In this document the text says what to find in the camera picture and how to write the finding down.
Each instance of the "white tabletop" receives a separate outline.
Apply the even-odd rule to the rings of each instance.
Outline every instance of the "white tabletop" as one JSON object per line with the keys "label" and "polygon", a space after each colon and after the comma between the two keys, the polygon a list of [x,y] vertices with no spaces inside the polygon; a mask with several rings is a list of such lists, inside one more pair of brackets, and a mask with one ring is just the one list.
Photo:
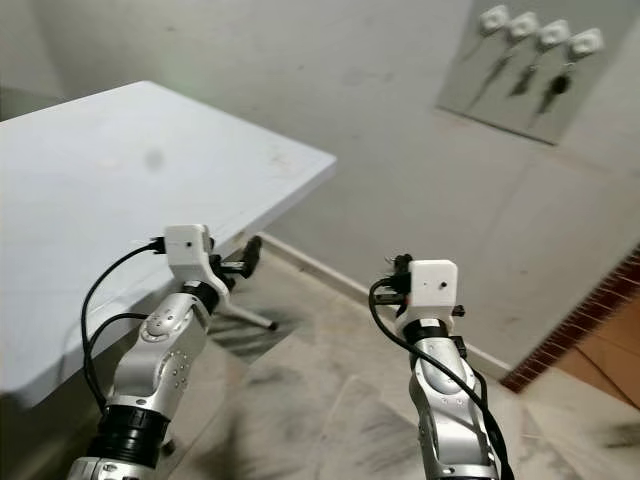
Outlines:
{"label": "white tabletop", "polygon": [[[335,166],[149,82],[0,123],[0,161],[0,386],[25,406],[79,369],[81,302],[115,259],[185,223],[208,225],[228,255]],[[162,255],[123,265],[96,293],[89,330],[170,278]]]}

